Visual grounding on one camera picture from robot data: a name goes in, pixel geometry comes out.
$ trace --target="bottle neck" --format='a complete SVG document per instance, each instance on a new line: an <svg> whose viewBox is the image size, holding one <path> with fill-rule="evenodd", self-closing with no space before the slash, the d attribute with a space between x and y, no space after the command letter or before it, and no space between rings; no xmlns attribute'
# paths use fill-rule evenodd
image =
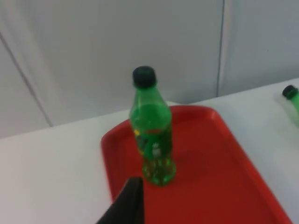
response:
<svg viewBox="0 0 299 224"><path fill-rule="evenodd" d="M135 105L145 105L145 104L163 104L162 99L156 86L142 89L136 88L135 94Z"/></svg>

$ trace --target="red tray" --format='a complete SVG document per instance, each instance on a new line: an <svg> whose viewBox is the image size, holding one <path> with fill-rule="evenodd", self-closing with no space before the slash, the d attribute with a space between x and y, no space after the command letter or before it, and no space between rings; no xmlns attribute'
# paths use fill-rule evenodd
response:
<svg viewBox="0 0 299 224"><path fill-rule="evenodd" d="M174 180L144 183L146 224L290 224L232 133L213 109L173 106ZM101 141L112 199L141 175L141 157L128 121Z"/></svg>

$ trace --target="black bottle cap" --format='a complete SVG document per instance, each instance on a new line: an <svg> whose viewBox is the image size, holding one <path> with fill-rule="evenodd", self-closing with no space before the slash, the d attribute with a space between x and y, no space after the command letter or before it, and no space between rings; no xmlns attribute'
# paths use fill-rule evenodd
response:
<svg viewBox="0 0 299 224"><path fill-rule="evenodd" d="M150 66L140 66L133 71L133 81L137 88L153 87L157 84L155 70Z"/></svg>
<svg viewBox="0 0 299 224"><path fill-rule="evenodd" d="M287 99L292 99L298 93L298 89L293 85L288 85L282 91L282 95Z"/></svg>

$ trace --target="plastic bottle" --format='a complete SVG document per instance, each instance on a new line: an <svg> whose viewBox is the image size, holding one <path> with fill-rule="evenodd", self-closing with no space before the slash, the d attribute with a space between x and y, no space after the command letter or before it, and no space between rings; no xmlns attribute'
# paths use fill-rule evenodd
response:
<svg viewBox="0 0 299 224"><path fill-rule="evenodd" d="M282 92L282 95L292 102L299 113L299 94L298 89L293 85L288 85Z"/></svg>
<svg viewBox="0 0 299 224"><path fill-rule="evenodd" d="M156 88L151 67L136 68L133 81L136 94L129 119L143 160L142 173L149 182L165 185L176 173L171 156L171 111Z"/></svg>

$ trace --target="black object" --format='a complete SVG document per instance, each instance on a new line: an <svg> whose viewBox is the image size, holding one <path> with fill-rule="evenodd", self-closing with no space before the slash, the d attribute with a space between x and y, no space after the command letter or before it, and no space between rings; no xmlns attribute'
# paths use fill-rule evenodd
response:
<svg viewBox="0 0 299 224"><path fill-rule="evenodd" d="M96 224L144 224L141 177L128 179L115 202Z"/></svg>
<svg viewBox="0 0 299 224"><path fill-rule="evenodd" d="M140 66L133 71L133 81L137 88L150 88L157 84L155 70L150 66Z"/></svg>
<svg viewBox="0 0 299 224"><path fill-rule="evenodd" d="M293 85L288 85L282 91L282 95L287 99L292 99L298 93L298 89Z"/></svg>

